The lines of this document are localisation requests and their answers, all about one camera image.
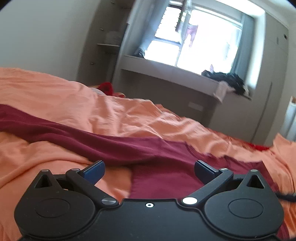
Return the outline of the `maroon long-sleeve shirt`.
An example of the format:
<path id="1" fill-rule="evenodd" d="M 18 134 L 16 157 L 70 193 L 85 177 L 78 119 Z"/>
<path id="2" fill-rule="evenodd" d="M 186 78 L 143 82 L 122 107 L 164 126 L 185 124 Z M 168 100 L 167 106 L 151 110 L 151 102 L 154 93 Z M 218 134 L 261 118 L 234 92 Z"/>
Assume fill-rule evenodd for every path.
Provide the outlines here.
<path id="1" fill-rule="evenodd" d="M 37 118 L 1 105 L 1 133 L 29 144 L 48 142 L 88 164 L 103 161 L 95 184 L 117 207 L 96 207 L 74 191 L 66 172 L 41 169 L 14 210 L 18 240 L 286 240 L 278 186 L 262 162 L 240 162 L 198 153 L 186 142 L 158 137 L 102 136 Z M 234 174 L 225 189 L 202 206 L 181 200 L 204 184 L 194 165 L 201 160 Z"/>

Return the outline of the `pile of dark clothes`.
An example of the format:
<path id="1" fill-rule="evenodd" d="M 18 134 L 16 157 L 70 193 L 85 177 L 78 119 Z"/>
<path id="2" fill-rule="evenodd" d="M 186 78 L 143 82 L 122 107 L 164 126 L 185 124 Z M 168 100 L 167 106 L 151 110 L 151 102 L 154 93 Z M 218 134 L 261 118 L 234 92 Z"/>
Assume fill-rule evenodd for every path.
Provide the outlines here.
<path id="1" fill-rule="evenodd" d="M 234 88 L 234 93 L 237 95 L 244 95 L 246 93 L 244 81 L 235 73 L 210 72 L 204 70 L 201 75 L 218 82 L 226 82 L 230 87 Z"/>

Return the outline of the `grey padded headboard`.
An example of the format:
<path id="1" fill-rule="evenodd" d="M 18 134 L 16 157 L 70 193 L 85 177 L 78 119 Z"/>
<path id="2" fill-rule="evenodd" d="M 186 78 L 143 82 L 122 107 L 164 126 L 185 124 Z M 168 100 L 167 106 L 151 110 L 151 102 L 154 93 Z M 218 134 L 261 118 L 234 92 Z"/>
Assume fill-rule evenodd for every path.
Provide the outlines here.
<path id="1" fill-rule="evenodd" d="M 280 134 L 287 140 L 294 141 L 296 139 L 296 103 L 295 97 L 292 96 L 285 113 L 285 119 L 283 121 Z"/>

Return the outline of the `orange duvet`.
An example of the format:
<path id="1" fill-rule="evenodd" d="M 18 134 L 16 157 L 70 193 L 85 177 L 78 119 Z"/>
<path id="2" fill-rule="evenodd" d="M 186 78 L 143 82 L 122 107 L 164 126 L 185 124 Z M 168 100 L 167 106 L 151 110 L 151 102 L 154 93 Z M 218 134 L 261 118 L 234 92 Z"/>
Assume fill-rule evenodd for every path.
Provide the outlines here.
<path id="1" fill-rule="evenodd" d="M 91 133 L 184 141 L 200 153 L 262 161 L 281 192 L 295 192 L 295 143 L 280 135 L 268 150 L 256 151 L 149 100 L 99 95 L 81 83 L 19 68 L 1 68 L 1 103 Z M 20 238 L 14 210 L 41 169 L 59 174 L 87 164 L 84 157 L 57 145 L 29 144 L 1 133 L 1 240 Z"/>

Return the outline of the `tall grey right wardrobe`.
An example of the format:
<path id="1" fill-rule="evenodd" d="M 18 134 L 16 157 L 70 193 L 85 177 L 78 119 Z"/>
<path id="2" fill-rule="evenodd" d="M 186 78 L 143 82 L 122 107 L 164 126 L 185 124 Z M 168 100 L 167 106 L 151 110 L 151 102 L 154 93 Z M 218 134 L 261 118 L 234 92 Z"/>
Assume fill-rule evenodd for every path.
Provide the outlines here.
<path id="1" fill-rule="evenodd" d="M 272 15 L 265 14 L 265 35 L 260 63 L 250 62 L 246 86 L 250 99 L 240 98 L 236 136 L 245 141 L 262 145 L 278 109 L 285 81 L 288 61 L 288 29 Z"/>

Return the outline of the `grey window bench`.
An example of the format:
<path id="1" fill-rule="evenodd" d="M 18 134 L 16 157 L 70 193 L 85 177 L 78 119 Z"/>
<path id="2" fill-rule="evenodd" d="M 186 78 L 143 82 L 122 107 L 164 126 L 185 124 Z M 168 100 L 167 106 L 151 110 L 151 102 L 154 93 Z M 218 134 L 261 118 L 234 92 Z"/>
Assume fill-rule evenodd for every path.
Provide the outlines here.
<path id="1" fill-rule="evenodd" d="M 248 99 L 231 92 L 219 102 L 213 96 L 218 82 L 163 63 L 123 55 L 113 83 L 130 98 L 150 99 L 213 129 L 226 131 L 248 121 Z"/>

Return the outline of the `white garment hanging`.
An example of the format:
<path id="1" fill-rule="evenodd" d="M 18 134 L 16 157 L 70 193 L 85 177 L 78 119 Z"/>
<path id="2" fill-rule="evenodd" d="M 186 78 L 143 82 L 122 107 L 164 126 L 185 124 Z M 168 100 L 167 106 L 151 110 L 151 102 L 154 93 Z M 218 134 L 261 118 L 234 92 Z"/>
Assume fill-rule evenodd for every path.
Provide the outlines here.
<path id="1" fill-rule="evenodd" d="M 220 103 L 223 102 L 226 94 L 228 92 L 233 92 L 234 88 L 230 87 L 229 84 L 225 81 L 221 81 L 218 84 L 217 89 L 215 90 L 215 92 L 213 93 L 213 96 L 215 97 L 215 99 L 217 99 Z"/>

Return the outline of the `red item behind bed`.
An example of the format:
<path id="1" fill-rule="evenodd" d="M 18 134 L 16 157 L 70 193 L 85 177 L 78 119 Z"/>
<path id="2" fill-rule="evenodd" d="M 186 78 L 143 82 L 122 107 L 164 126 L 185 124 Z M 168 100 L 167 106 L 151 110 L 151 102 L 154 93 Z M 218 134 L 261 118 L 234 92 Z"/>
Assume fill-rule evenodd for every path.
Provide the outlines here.
<path id="1" fill-rule="evenodd" d="M 120 98 L 126 98 L 126 95 L 121 92 L 115 92 L 110 82 L 104 82 L 100 84 L 96 89 L 102 91 L 107 96 L 115 96 Z"/>

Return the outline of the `right blue curtain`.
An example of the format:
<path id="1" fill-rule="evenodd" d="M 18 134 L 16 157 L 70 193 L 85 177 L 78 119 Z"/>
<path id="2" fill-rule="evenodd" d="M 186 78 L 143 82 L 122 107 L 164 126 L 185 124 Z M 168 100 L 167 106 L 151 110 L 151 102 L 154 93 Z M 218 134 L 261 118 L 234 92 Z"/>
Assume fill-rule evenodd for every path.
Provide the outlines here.
<path id="1" fill-rule="evenodd" d="M 242 32 L 239 46 L 230 72 L 238 75 L 244 81 L 252 51 L 255 21 L 251 16 L 243 14 L 241 23 Z"/>

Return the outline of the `blue curtain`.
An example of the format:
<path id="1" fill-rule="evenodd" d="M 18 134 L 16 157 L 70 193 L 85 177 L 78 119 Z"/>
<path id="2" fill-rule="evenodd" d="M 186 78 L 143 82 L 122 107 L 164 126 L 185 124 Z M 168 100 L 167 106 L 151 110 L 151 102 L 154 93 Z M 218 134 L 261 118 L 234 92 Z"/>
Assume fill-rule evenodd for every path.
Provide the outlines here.
<path id="1" fill-rule="evenodd" d="M 230 72 L 238 75 L 244 81 L 252 51 L 255 21 L 251 16 L 243 14 L 241 23 L 242 32 L 239 46 Z"/>
<path id="2" fill-rule="evenodd" d="M 147 15 L 147 22 L 145 23 L 144 32 L 140 44 L 133 56 L 144 58 L 145 52 L 154 39 L 155 33 L 160 25 L 162 17 L 169 5 L 169 0 L 165 1 L 152 1 L 152 5 Z"/>

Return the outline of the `open grey wardrobe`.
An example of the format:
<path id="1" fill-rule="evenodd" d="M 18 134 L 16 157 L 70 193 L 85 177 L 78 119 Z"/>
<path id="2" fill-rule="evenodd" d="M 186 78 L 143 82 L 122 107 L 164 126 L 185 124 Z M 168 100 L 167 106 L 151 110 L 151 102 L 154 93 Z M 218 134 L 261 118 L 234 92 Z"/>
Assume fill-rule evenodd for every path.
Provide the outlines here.
<path id="1" fill-rule="evenodd" d="M 111 82 L 134 1 L 99 2 L 84 44 L 76 81 L 88 86 Z"/>

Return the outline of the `purple hanging garment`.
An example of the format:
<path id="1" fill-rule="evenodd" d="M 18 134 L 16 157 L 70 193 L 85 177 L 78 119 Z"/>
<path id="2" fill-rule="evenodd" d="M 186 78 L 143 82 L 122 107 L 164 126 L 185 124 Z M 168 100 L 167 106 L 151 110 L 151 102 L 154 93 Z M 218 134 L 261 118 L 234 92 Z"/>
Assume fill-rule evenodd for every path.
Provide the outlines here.
<path id="1" fill-rule="evenodd" d="M 191 24 L 189 24 L 187 26 L 186 33 L 185 33 L 185 40 L 190 35 L 190 43 L 189 43 L 189 46 L 190 47 L 192 46 L 192 44 L 194 42 L 194 39 L 196 37 L 197 30 L 198 30 L 198 25 L 191 25 Z"/>

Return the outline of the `left blue curtain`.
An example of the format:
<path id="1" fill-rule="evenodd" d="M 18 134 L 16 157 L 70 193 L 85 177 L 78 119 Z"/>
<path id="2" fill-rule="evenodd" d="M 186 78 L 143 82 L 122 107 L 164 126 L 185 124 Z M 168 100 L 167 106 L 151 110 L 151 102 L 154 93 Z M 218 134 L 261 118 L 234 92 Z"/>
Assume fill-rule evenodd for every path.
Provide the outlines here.
<path id="1" fill-rule="evenodd" d="M 140 44 L 133 56 L 144 58 L 145 52 L 154 39 L 155 33 L 160 25 L 162 17 L 169 5 L 169 0 L 165 1 L 152 1 L 152 5 L 147 15 L 147 22 L 145 23 L 144 32 Z"/>

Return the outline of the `window with frame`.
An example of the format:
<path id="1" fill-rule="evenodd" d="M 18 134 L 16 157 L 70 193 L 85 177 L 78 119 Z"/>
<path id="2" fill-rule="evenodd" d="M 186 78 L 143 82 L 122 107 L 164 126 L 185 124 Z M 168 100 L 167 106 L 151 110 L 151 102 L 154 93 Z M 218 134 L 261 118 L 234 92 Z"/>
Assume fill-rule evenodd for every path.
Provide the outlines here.
<path id="1" fill-rule="evenodd" d="M 243 14 L 218 1 L 170 1 L 144 58 L 197 74 L 230 73 Z M 198 25 L 191 47 L 189 24 Z"/>

